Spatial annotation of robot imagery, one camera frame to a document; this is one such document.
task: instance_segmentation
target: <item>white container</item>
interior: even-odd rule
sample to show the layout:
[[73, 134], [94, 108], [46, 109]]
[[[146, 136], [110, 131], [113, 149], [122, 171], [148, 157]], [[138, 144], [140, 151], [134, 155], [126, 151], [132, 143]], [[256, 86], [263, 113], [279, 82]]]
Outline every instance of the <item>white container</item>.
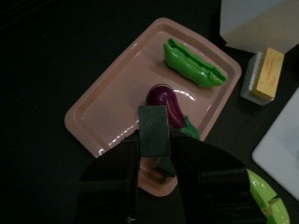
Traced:
[[297, 21], [297, 0], [223, 0], [219, 34], [239, 50], [285, 53], [299, 43]]

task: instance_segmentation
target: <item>green pea pod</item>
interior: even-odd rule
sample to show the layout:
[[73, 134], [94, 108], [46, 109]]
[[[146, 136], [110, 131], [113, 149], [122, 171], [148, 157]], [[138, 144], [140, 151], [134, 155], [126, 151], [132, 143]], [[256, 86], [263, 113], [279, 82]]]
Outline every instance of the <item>green pea pod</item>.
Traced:
[[165, 64], [200, 88], [220, 86], [225, 82], [225, 74], [172, 38], [163, 49]]

